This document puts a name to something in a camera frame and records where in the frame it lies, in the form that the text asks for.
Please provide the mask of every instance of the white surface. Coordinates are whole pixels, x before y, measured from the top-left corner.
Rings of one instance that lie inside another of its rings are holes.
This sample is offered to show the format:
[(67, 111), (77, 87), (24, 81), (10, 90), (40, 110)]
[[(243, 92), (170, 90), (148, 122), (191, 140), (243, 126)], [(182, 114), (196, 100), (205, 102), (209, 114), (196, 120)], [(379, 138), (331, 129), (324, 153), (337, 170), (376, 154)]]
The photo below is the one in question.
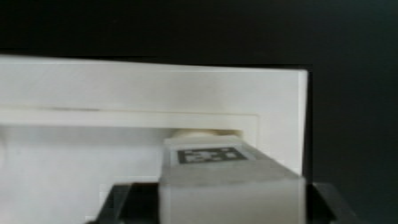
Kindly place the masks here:
[(253, 115), (0, 107), (0, 125), (237, 130), (253, 146), (257, 124)]
[(257, 148), (299, 173), (305, 79), (303, 70), (3, 56), (0, 106), (257, 116)]

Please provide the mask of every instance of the black background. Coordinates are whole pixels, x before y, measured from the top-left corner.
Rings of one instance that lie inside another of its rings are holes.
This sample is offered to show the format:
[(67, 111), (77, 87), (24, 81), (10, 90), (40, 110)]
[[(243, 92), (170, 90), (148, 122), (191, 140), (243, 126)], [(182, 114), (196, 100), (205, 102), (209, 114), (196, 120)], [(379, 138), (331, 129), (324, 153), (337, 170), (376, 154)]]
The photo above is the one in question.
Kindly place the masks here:
[(0, 51), (310, 71), (307, 167), (398, 223), (398, 1), (1, 1)]

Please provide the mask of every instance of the qr code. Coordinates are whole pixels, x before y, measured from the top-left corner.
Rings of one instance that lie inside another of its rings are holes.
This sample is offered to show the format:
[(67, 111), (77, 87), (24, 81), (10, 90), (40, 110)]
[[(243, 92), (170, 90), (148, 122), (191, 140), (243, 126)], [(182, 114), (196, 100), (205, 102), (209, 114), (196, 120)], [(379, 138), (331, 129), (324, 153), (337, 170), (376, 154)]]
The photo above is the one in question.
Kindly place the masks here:
[(179, 164), (246, 160), (239, 151), (227, 148), (189, 149), (177, 151)]

